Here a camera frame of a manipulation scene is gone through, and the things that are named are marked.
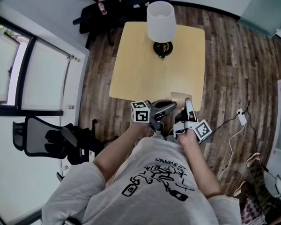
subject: white t-shirt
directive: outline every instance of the white t-shirt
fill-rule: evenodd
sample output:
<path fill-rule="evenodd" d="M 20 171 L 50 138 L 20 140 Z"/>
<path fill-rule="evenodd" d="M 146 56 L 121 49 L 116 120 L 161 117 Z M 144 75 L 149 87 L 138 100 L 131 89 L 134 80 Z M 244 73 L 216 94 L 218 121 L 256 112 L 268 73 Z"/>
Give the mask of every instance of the white t-shirt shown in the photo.
<path fill-rule="evenodd" d="M 107 188 L 93 163 L 71 166 L 42 212 L 44 225 L 241 224 L 239 200 L 206 199 L 181 145 L 157 138 L 143 138 Z"/>

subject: power adapter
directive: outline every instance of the power adapter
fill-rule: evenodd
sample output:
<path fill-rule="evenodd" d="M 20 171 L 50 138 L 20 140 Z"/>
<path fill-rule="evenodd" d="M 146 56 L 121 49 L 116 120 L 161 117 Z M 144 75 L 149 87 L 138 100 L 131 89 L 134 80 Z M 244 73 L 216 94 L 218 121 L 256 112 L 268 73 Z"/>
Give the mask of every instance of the power adapter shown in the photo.
<path fill-rule="evenodd" d="M 237 113 L 237 117 L 238 117 L 238 119 L 239 119 L 239 121 L 240 121 L 240 124 L 241 124 L 242 126 L 244 126 L 244 125 L 247 123 L 247 119 L 246 119 L 245 116 L 244 116 L 243 110 L 242 110 L 241 108 L 239 108 L 239 109 L 236 111 L 236 113 Z"/>

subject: hand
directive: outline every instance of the hand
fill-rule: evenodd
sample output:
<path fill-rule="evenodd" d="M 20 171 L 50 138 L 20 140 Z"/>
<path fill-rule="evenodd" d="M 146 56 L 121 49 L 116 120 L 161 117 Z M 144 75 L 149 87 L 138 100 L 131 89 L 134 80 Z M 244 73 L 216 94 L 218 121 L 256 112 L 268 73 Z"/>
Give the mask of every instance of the hand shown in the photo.
<path fill-rule="evenodd" d="M 146 131 L 150 127 L 149 123 L 145 122 L 135 122 L 134 124 L 132 124 L 132 126 L 143 131 Z"/>
<path fill-rule="evenodd" d="M 184 133 L 178 134 L 178 141 L 182 146 L 198 145 L 197 136 L 192 129 L 187 129 Z"/>

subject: graphic print on shirt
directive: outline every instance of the graphic print on shirt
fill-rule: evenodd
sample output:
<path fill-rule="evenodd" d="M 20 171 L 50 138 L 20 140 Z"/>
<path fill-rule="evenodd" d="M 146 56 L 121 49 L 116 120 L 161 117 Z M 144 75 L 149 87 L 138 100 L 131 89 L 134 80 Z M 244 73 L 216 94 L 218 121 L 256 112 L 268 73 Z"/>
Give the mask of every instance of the graphic print on shirt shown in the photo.
<path fill-rule="evenodd" d="M 175 168 L 173 166 L 165 166 L 165 165 L 154 165 L 154 166 L 145 166 L 144 173 L 139 173 L 138 175 L 131 177 L 129 184 L 123 191 L 122 194 L 124 196 L 130 197 L 137 190 L 138 185 L 140 185 L 141 180 L 145 180 L 147 184 L 152 184 L 153 181 L 160 182 L 164 185 L 165 191 L 168 192 L 173 197 L 177 198 L 180 201 L 185 201 L 188 196 L 180 193 L 173 188 L 170 188 L 168 181 L 175 182 L 173 178 L 173 174 L 178 175 L 178 177 L 182 180 L 182 183 L 175 183 L 177 187 L 183 188 L 189 191 L 194 191 L 194 189 L 183 184 L 184 178 L 186 176 L 182 167 Z"/>

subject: chair armrest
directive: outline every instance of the chair armrest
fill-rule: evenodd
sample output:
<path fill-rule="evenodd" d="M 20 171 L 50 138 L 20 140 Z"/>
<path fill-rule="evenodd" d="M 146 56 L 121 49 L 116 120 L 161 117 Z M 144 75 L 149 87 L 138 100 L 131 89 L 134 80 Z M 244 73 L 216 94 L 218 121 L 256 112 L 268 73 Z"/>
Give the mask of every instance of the chair armrest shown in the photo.
<path fill-rule="evenodd" d="M 67 139 L 74 147 L 77 148 L 78 140 L 68 128 L 63 127 L 60 132 L 65 139 Z"/>
<path fill-rule="evenodd" d="M 82 16 L 80 18 L 77 18 L 73 21 L 73 25 L 78 25 L 80 23 L 85 22 L 86 20 L 88 20 L 91 17 L 91 14 L 87 14 L 85 16 Z"/>

